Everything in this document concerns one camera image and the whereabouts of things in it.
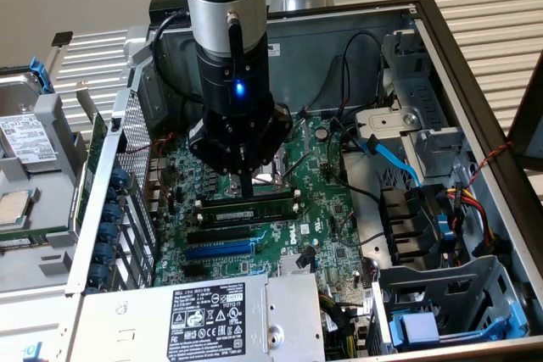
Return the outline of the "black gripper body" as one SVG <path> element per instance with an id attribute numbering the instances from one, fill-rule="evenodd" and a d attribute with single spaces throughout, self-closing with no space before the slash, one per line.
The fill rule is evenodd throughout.
<path id="1" fill-rule="evenodd" d="M 196 50 L 204 112 L 195 137 L 219 142 L 262 139 L 274 109 L 267 47 L 254 47 L 239 59 L 216 56 L 201 46 Z"/>

